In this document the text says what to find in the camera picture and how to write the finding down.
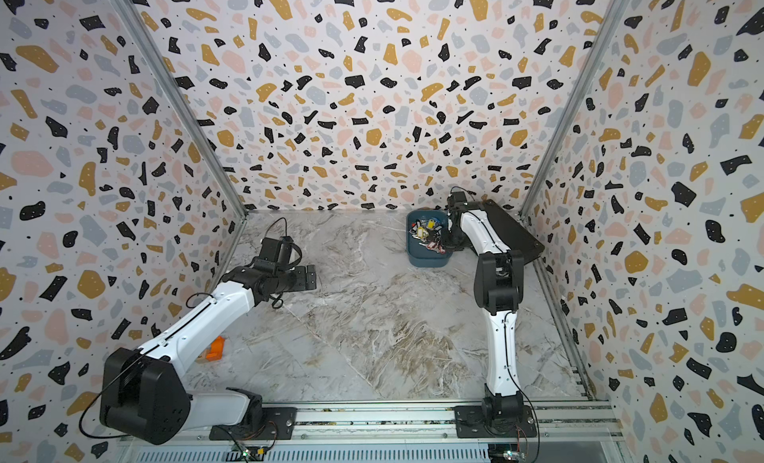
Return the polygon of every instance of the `orange object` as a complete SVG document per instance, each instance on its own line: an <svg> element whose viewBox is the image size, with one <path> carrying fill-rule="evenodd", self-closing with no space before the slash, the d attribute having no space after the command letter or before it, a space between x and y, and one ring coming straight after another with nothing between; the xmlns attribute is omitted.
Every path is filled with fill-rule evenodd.
<svg viewBox="0 0 764 463"><path fill-rule="evenodd" d="M223 345L225 339L223 337L217 337L212 341L209 346L209 352L204 356L208 361L220 360L223 358Z"/></svg>

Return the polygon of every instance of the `plastic bin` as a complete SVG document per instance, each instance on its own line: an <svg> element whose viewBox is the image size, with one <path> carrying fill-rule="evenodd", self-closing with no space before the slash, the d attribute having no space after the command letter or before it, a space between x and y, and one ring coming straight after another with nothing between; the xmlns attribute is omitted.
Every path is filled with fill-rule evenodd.
<svg viewBox="0 0 764 463"><path fill-rule="evenodd" d="M419 242L421 241L409 234L411 225L417 220L427 221L430 218L438 219L443 225L448 225L448 215L443 211L420 209L411 211L406 216L406 253L409 255L409 262L416 267L443 267L448 264L448 258L452 254L450 252L440 254L437 251L420 246Z"/></svg>

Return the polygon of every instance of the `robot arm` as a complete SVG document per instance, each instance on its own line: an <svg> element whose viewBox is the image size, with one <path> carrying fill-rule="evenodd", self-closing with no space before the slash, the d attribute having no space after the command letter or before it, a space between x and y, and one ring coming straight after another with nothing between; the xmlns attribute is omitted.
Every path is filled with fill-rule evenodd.
<svg viewBox="0 0 764 463"><path fill-rule="evenodd" d="M474 298L487 327L488 375L483 420L492 431L503 432L521 418L523 393L519 388L515 352L515 324L522 302L522 268L537 258L543 244L492 201L468 201L463 192L448 197L447 250L472 245L477 254Z"/></svg>
<svg viewBox="0 0 764 463"><path fill-rule="evenodd" d="M293 250L299 257L290 262ZM112 353L104 366L101 424L155 445L200 426L255 432L263 419L260 396L236 389L186 391L180 378L210 342L262 301L273 299L275 307L285 292L315 289L315 267L297 266L301 259L289 236L264 238L258 257L223 275L182 319L135 350Z"/></svg>

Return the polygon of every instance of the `gray marble surface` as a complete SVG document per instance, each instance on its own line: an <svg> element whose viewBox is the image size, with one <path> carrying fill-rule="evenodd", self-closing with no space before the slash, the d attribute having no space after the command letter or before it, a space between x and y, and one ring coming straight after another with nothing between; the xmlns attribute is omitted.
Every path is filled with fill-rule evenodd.
<svg viewBox="0 0 764 463"><path fill-rule="evenodd" d="M318 288L263 303L232 324L223 359L194 365L195 390L240 387L265 401L477 398L487 372L486 328L474 302L477 258L454 253L438 269L406 256L405 211L254 212L231 267L248 263L284 216L314 264ZM272 229L281 236L283 223ZM520 385L533 397L578 397L533 266L516 327Z"/></svg>

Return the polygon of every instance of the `terrazzo wall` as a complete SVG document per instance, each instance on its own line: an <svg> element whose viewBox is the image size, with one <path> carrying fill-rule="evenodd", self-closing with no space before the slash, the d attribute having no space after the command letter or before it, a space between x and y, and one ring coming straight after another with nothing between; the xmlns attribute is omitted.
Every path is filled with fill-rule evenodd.
<svg viewBox="0 0 764 463"><path fill-rule="evenodd" d="M764 461L764 0L631 0L530 214L636 461Z"/></svg>
<svg viewBox="0 0 764 463"><path fill-rule="evenodd" d="M3 1L0 461L104 461L77 422L105 357L179 317L237 218L108 2Z"/></svg>
<svg viewBox="0 0 764 463"><path fill-rule="evenodd" d="M133 0L250 209L522 203L609 0Z"/></svg>

